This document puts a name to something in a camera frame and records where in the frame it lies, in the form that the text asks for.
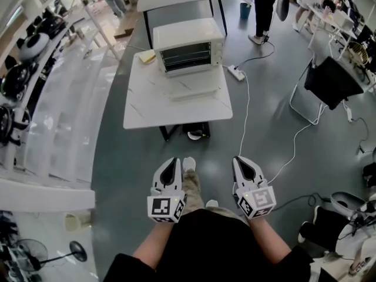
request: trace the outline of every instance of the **trash bin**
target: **trash bin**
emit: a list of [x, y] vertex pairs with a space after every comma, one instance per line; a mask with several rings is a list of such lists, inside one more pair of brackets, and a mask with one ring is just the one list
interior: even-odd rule
[[247, 20], [251, 12], [251, 5], [245, 2], [240, 3], [240, 19]]

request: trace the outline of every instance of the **fan stand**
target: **fan stand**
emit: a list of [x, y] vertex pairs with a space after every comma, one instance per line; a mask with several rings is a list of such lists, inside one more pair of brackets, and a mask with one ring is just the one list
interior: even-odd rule
[[60, 259], [63, 259], [67, 256], [74, 256], [74, 258], [76, 258], [80, 262], [85, 262], [88, 259], [88, 255], [86, 254], [85, 249], [77, 241], [72, 241], [71, 243], [69, 243], [69, 248], [71, 250], [69, 254], [64, 255], [64, 256], [60, 256], [60, 257], [56, 257], [56, 258], [52, 258], [52, 259], [48, 259], [48, 260], [44, 260], [44, 261], [40, 261], [39, 264], [41, 266], [43, 266], [46, 263], [56, 261], [56, 260], [60, 260]]

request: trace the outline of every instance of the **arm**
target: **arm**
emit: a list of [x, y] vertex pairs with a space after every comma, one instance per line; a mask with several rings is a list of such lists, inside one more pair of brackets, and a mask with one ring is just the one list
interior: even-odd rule
[[291, 252], [288, 245], [263, 217], [248, 220], [248, 224], [261, 250], [272, 264], [279, 263]]
[[154, 226], [154, 229], [133, 254], [134, 258], [140, 259], [146, 265], [155, 270], [162, 258], [172, 228], [173, 224], [157, 223]]

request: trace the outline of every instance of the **black shirt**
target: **black shirt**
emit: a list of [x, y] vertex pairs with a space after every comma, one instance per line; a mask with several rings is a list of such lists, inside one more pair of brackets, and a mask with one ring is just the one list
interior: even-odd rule
[[312, 262], [303, 249], [295, 247], [280, 263], [271, 264], [248, 225], [200, 209], [182, 216], [174, 225], [156, 271], [139, 259], [118, 254], [105, 282], [122, 281], [125, 273], [131, 280], [140, 281], [142, 278], [197, 280], [208, 276], [308, 282]]

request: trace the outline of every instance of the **khaki pants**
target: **khaki pants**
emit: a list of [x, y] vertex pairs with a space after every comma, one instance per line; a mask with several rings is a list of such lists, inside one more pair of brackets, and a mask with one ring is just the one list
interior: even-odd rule
[[183, 175], [183, 190], [187, 195], [187, 202], [186, 206], [183, 210], [183, 215], [193, 212], [198, 209], [206, 209], [211, 212], [218, 213], [222, 216], [232, 217], [235, 219], [239, 219], [242, 222], [246, 223], [240, 216], [236, 215], [234, 212], [221, 208], [221, 207], [208, 207], [205, 208], [204, 202], [201, 198], [201, 187], [200, 187], [200, 180], [197, 173], [189, 169]]

